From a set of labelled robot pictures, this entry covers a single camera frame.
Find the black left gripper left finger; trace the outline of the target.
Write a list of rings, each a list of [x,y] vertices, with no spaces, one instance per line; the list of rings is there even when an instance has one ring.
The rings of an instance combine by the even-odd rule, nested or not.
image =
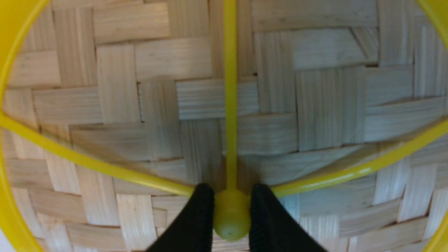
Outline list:
[[[180,214],[146,251],[211,252],[214,209],[214,190],[198,184]]]

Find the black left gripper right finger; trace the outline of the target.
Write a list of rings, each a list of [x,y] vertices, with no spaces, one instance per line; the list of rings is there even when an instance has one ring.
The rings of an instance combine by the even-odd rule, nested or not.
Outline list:
[[[289,215],[269,186],[256,184],[251,194],[252,252],[325,252]]]

